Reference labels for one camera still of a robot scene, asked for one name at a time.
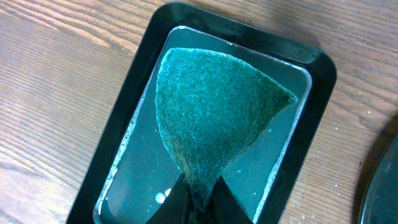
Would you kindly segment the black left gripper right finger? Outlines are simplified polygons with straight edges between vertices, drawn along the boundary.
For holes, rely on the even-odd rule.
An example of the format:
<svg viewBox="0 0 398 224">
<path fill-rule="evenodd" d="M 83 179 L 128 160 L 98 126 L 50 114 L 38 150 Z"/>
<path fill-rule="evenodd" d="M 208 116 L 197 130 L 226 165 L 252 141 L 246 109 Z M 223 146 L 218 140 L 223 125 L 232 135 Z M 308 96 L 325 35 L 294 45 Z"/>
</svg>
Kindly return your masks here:
<svg viewBox="0 0 398 224">
<path fill-rule="evenodd" d="M 253 224 L 222 177 L 211 193 L 211 214 L 217 224 Z"/>
</svg>

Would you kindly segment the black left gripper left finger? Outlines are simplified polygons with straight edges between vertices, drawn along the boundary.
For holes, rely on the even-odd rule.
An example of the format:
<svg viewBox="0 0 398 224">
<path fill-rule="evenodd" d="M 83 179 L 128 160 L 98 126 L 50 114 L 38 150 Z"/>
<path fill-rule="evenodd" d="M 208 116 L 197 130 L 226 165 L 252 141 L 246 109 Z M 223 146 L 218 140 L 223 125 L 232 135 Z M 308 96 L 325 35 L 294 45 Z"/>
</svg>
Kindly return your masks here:
<svg viewBox="0 0 398 224">
<path fill-rule="evenodd" d="M 181 174 L 169 195 L 146 224 L 188 224 L 192 200 L 185 174 Z"/>
</svg>

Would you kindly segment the green yellow sponge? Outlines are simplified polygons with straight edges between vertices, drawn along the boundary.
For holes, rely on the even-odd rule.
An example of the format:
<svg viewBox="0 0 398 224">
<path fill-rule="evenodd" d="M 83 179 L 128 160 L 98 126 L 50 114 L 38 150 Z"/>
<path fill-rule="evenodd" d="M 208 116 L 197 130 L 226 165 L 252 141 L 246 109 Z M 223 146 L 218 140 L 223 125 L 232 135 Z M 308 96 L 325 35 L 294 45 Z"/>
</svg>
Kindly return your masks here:
<svg viewBox="0 0 398 224">
<path fill-rule="evenodd" d="M 234 56 L 172 48 L 157 75 L 155 107 L 166 150 L 204 212 L 223 172 L 298 98 Z"/>
</svg>

